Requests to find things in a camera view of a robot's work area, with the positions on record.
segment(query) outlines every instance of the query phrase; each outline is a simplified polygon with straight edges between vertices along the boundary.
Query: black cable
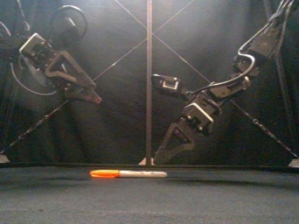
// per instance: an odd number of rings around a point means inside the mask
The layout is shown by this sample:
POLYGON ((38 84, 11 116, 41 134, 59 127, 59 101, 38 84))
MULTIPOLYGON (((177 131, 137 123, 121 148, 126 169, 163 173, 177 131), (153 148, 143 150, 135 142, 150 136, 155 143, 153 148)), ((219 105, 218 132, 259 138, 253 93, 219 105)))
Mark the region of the black cable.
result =
POLYGON ((82 15, 82 18, 83 18, 83 21, 85 21, 85 28, 83 28, 83 32, 81 34, 81 38, 79 39, 83 39, 83 37, 86 36, 87 34, 87 31, 89 31, 89 20, 87 20, 87 17, 83 13, 83 11, 81 10, 79 7, 74 6, 74 5, 63 5, 51 15, 51 30, 55 31, 54 29, 54 21, 57 19, 57 17, 67 10, 73 10, 73 11, 77 11, 81 15, 82 15))

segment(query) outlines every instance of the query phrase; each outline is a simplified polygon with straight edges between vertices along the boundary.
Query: dark backdrop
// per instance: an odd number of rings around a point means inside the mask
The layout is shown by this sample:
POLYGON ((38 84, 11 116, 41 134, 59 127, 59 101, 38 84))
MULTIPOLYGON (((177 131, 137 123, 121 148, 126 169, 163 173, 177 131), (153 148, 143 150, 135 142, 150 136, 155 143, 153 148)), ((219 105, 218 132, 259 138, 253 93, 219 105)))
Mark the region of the dark backdrop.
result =
MULTIPOLYGON (((154 1, 154 74, 179 77, 195 90, 231 73, 239 47, 267 21, 265 1, 154 1)), ((71 101, 23 141, 11 147, 13 161, 138 164, 146 156, 146 0, 35 1, 23 10, 33 33, 53 36, 51 15, 65 4, 85 11, 89 33, 69 51, 98 83, 99 105, 71 101)), ((14 34, 22 32, 15 1, 2 1, 0 21, 14 34)), ((253 87, 223 107, 210 137, 178 155, 178 165, 288 165, 292 154, 242 113, 266 125, 286 145, 299 152, 298 136, 298 12, 288 26, 284 64, 292 111, 286 111, 277 63, 270 61, 253 87), (290 130, 288 115, 297 129, 290 130)), ((23 83, 46 91, 26 69, 14 62, 23 83)), ((10 63, 2 60, 2 147, 35 125, 65 102, 63 97, 39 96, 13 79, 10 63)), ((183 102, 153 92, 153 147, 162 143, 169 125, 181 116, 183 102)))

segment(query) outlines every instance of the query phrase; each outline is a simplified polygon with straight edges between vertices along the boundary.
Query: orange marker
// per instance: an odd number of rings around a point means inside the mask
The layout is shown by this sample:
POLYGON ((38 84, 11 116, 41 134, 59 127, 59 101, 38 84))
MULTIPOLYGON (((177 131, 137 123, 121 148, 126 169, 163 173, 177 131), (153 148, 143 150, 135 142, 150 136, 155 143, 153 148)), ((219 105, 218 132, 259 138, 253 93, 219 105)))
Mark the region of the orange marker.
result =
POLYGON ((162 179, 167 177, 167 173, 163 171, 98 170, 91 171, 90 176, 95 179, 114 179, 114 178, 162 179))

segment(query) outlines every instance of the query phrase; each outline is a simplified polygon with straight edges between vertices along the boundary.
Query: black mat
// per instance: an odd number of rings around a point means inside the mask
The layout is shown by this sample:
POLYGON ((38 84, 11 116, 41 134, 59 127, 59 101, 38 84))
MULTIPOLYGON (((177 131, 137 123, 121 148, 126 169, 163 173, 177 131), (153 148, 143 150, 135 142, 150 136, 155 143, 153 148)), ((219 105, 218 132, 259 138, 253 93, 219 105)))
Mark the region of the black mat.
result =
POLYGON ((298 223, 298 174, 167 171, 93 179, 90 167, 0 169, 0 223, 298 223))

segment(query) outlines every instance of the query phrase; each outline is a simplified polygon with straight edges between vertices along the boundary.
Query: black fabric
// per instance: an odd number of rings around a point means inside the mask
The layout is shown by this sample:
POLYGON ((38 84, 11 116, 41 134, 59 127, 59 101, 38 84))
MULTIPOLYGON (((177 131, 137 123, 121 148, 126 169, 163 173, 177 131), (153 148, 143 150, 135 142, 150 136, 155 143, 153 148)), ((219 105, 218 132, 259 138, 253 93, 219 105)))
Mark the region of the black fabric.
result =
POLYGON ((299 221, 298 174, 167 171, 161 179, 93 179, 97 167, 0 169, 3 223, 299 221))
MULTIPOLYGON (((146 156, 146 1, 38 1, 37 11, 34 3, 23 1, 26 18, 33 21, 33 31, 46 38, 53 37, 51 15, 62 5, 73 4, 85 11, 89 33, 69 51, 95 79, 103 102, 98 106, 85 101, 67 103, 10 149, 7 156, 13 161, 29 162, 137 164, 146 156)), ((230 77, 238 49, 262 28, 267 17, 263 1, 189 3, 154 1, 154 74, 177 76, 197 90, 211 81, 230 77)), ((2 6, 0 21, 18 33, 15 3, 3 1, 2 6)), ((73 16, 82 29, 79 16, 73 16)), ((298 128, 298 12, 288 29, 284 61, 298 128)), ((23 74, 23 83, 46 91, 29 71, 21 69, 18 61, 14 64, 15 72, 23 74)), ((61 95, 42 97, 18 87, 10 70, 2 61, 3 148, 65 102, 61 95)), ((155 90, 153 93, 155 154, 167 128, 182 114, 185 102, 159 95, 155 90)), ((290 140, 274 61, 235 102, 298 153, 290 140)), ((215 120, 211 136, 199 137, 195 150, 178 155, 173 164, 288 165, 292 159, 292 154, 229 102, 215 120)))

